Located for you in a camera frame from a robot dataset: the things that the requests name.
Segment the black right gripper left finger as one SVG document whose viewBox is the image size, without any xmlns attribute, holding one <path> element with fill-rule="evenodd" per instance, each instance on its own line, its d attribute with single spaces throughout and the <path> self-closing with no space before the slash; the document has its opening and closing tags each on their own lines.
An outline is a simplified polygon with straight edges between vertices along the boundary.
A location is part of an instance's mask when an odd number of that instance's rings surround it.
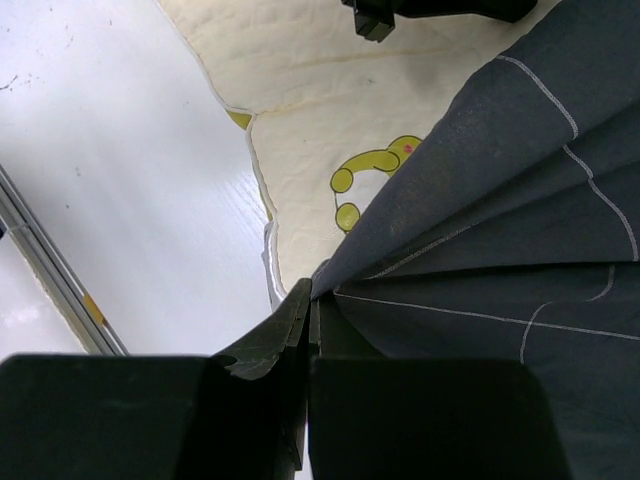
<svg viewBox="0 0 640 480">
<path fill-rule="evenodd" d="M 1 365 L 5 479 L 291 479 L 303 463 L 311 283 L 199 356 Z"/>
</svg>

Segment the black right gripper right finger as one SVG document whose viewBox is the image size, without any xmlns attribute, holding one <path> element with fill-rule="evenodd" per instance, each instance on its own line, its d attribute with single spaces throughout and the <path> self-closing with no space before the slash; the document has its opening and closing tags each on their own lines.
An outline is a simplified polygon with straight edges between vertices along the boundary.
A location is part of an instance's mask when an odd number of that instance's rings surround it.
<svg viewBox="0 0 640 480">
<path fill-rule="evenodd" d="M 540 382 L 495 359 L 389 359 L 336 301 L 310 313 L 309 457 L 316 479 L 564 479 Z"/>
</svg>

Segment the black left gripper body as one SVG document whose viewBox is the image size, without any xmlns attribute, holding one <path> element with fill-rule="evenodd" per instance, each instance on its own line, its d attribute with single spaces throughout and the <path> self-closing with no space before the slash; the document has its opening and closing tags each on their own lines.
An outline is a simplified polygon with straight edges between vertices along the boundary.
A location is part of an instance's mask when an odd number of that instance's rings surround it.
<svg viewBox="0 0 640 480">
<path fill-rule="evenodd" d="M 358 36 L 382 42 L 395 29 L 395 17 L 408 19 L 478 15 L 516 23 L 537 5 L 536 0 L 342 0 L 352 9 Z"/>
</svg>

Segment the cream memory foam pillow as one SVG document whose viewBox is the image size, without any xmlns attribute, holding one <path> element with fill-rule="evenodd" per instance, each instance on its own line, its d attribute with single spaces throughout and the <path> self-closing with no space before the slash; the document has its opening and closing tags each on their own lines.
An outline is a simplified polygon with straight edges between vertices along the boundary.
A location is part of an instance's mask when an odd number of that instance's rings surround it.
<svg viewBox="0 0 640 480">
<path fill-rule="evenodd" d="M 481 66 L 544 17 L 398 18 L 381 42 L 339 1 L 165 1 L 247 133 L 270 221 L 266 269 L 283 298 L 441 119 Z"/>
</svg>

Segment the dark grey checked pillowcase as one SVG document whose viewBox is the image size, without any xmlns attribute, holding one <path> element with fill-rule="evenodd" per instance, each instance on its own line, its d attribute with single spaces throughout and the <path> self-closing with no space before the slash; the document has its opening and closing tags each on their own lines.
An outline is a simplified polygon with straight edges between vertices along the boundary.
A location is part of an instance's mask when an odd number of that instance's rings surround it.
<svg viewBox="0 0 640 480">
<path fill-rule="evenodd" d="M 562 1 L 474 73 L 314 279 L 382 353 L 504 358 L 577 479 L 639 475 L 639 5 Z"/>
</svg>

